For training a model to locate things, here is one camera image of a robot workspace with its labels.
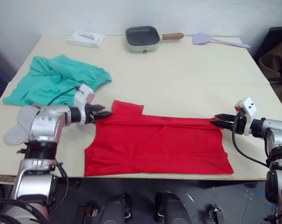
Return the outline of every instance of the wooden handle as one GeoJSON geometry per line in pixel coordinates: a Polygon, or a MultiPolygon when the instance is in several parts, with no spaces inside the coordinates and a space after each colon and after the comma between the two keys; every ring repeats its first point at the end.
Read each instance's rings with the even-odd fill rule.
{"type": "Polygon", "coordinates": [[[163,34],[162,41],[166,40],[180,40],[184,37],[183,33],[163,34]]]}

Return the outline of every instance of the wire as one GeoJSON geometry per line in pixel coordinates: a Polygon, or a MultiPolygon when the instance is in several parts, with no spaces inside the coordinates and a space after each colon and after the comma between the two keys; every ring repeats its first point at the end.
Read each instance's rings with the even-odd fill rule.
{"type": "Polygon", "coordinates": [[[0,199],[0,204],[10,204],[16,207],[20,207],[28,211],[30,214],[32,214],[40,224],[48,223],[48,221],[43,216],[43,214],[31,204],[25,203],[23,201],[15,200],[15,199],[8,199],[8,198],[0,199]]]}
{"type": "Polygon", "coordinates": [[[77,89],[77,90],[78,90],[78,88],[79,88],[79,87],[75,86],[75,87],[73,87],[73,88],[71,88],[71,89],[69,89],[69,90],[67,90],[67,91],[65,91],[65,92],[63,92],[63,93],[60,93],[58,96],[54,97],[54,98],[48,103],[48,106],[50,106],[57,98],[61,97],[62,95],[66,94],[66,93],[68,93],[68,92],[70,92],[70,91],[72,91],[72,90],[74,90],[74,89],[77,89]]]}
{"type": "Polygon", "coordinates": [[[282,217],[282,210],[280,211],[280,213],[277,216],[268,216],[267,218],[264,218],[263,220],[266,222],[275,222],[280,219],[282,217]]]}
{"type": "MultiPolygon", "coordinates": [[[[10,198],[13,188],[14,188],[14,187],[12,186],[6,198],[10,198]]],[[[2,211],[3,211],[4,209],[6,209],[6,206],[7,206],[7,204],[4,204],[2,211]]]]}
{"type": "Polygon", "coordinates": [[[62,167],[62,164],[59,163],[57,160],[56,160],[56,163],[57,163],[57,167],[59,169],[59,172],[60,172],[62,178],[65,179],[65,181],[66,181],[66,189],[65,189],[65,192],[64,192],[64,195],[63,195],[62,199],[51,210],[49,210],[49,214],[51,214],[54,210],[56,210],[62,204],[62,202],[66,198],[66,195],[67,195],[67,192],[68,192],[68,188],[69,188],[69,179],[68,179],[68,176],[67,176],[67,173],[66,173],[65,169],[62,167]]]}
{"type": "Polygon", "coordinates": [[[1,214],[1,213],[0,213],[0,222],[6,223],[6,224],[21,224],[15,218],[13,218],[9,215],[1,214]]]}
{"type": "Polygon", "coordinates": [[[257,163],[259,163],[259,164],[261,164],[261,165],[263,165],[263,166],[265,166],[265,167],[268,167],[265,163],[260,162],[260,161],[258,161],[258,160],[256,160],[256,159],[253,159],[253,158],[251,158],[250,156],[247,156],[246,154],[244,154],[244,153],[239,149],[239,147],[237,146],[237,144],[236,144],[236,142],[235,142],[235,128],[236,128],[236,125],[237,125],[238,120],[239,120],[239,116],[237,115],[237,116],[235,116],[234,123],[233,123],[233,129],[232,129],[232,132],[233,132],[233,134],[232,134],[233,145],[234,145],[235,149],[236,149],[242,156],[245,156],[247,159],[252,160],[252,161],[254,161],[254,162],[257,162],[257,163]]]}
{"type": "Polygon", "coordinates": [[[267,147],[267,139],[266,139],[266,135],[264,136],[264,152],[266,153],[267,155],[267,158],[268,158],[268,147],[267,147]]]}

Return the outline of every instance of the white wall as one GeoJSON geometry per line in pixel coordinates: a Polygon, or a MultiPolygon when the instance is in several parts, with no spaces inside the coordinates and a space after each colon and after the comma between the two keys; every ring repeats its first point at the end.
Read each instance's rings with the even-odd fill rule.
{"type": "Polygon", "coordinates": [[[18,70],[41,35],[122,35],[148,24],[163,33],[236,35],[253,54],[270,27],[282,26],[282,0],[0,0],[0,55],[18,70]]]}

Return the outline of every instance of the table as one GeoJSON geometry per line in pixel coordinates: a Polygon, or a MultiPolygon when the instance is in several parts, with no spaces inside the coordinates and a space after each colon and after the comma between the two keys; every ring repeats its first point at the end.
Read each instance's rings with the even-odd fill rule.
{"type": "MultiPolygon", "coordinates": [[[[223,40],[239,42],[235,37],[223,40]]],[[[145,105],[145,114],[210,118],[223,112],[235,114],[234,104],[250,96],[258,108],[257,118],[282,120],[282,104],[245,49],[213,43],[194,46],[191,37],[181,42],[161,43],[158,50],[146,54],[130,52],[124,44],[123,36],[107,36],[100,49],[68,45],[66,36],[41,38],[0,99],[0,175],[15,175],[23,158],[22,154],[15,154],[22,145],[11,147],[2,140],[4,133],[15,124],[20,109],[3,104],[2,98],[8,96],[29,71],[33,56],[53,58],[66,54],[105,68],[113,81],[99,88],[94,103],[108,109],[117,99],[145,105]],[[191,64],[189,60],[196,60],[196,63],[191,64]]],[[[70,177],[83,176],[84,149],[93,141],[95,131],[91,124],[72,124],[63,129],[57,159],[64,162],[70,177]]],[[[237,136],[237,143],[244,153],[265,161],[262,140],[237,136]]],[[[223,131],[223,146],[234,169],[233,175],[122,174],[104,177],[265,179],[268,169],[238,154],[228,130],[223,131]]]]}

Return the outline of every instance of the white package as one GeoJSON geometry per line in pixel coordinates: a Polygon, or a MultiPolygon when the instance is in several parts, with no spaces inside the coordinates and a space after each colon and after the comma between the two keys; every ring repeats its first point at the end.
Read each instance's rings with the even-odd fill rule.
{"type": "Polygon", "coordinates": [[[103,34],[76,31],[70,36],[70,38],[68,39],[68,43],[92,48],[100,48],[103,40],[103,34]]]}

